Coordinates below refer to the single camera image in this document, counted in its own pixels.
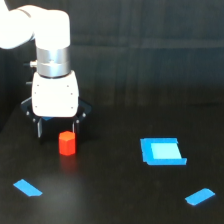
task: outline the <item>red cube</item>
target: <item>red cube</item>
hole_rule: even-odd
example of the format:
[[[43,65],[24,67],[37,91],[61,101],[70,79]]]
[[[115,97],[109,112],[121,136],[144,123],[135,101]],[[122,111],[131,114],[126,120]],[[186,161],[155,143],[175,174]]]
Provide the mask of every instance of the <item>red cube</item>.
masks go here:
[[[76,134],[70,131],[59,135],[59,153],[70,156],[76,153]]]

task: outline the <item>white robot arm segment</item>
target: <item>white robot arm segment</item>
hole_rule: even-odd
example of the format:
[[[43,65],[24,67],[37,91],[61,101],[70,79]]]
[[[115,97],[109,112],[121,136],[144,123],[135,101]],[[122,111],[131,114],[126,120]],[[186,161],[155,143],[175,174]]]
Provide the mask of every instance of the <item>white robot arm segment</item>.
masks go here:
[[[8,11],[5,1],[0,0],[0,48],[12,49],[34,38],[37,72],[32,85],[33,112],[38,116],[75,116],[79,91],[70,69],[68,14],[32,5]]]

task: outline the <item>light blue square tile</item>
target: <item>light blue square tile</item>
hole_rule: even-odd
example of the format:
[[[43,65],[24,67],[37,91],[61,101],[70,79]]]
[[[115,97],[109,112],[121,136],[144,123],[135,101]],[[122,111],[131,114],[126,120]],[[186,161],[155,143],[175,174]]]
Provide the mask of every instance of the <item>light blue square tile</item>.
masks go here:
[[[181,154],[175,143],[152,143],[154,159],[181,159]]]

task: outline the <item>blue strip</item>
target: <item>blue strip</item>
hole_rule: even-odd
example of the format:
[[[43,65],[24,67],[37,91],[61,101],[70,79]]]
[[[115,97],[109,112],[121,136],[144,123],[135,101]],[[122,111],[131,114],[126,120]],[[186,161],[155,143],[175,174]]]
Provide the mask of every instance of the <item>blue strip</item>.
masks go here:
[[[49,121],[50,119],[52,119],[53,117],[42,117],[45,121]]]
[[[146,141],[146,139],[141,139],[141,148],[142,148],[142,156],[143,162],[147,162],[149,160],[153,160],[151,143]]]
[[[185,198],[185,200],[187,201],[188,204],[191,205],[197,205],[199,203],[201,203],[202,201],[205,201],[206,199],[214,196],[215,193],[212,192],[211,190],[204,188],[194,194],[192,194],[191,196]]]
[[[187,159],[154,159],[148,160],[147,163],[151,166],[181,166],[186,165]]]
[[[176,138],[145,138],[149,143],[178,143]]]
[[[23,179],[13,185],[29,197],[30,196],[40,196],[42,194],[41,191],[37,190],[35,187],[30,185]]]

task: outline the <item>blue square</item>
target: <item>blue square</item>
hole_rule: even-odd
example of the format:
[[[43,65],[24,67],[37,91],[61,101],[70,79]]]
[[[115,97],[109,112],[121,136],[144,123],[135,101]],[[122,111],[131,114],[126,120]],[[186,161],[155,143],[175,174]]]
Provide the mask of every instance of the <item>blue square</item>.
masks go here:
[[[143,162],[148,165],[186,165],[187,163],[187,159],[181,157],[176,138],[145,138],[140,142]]]

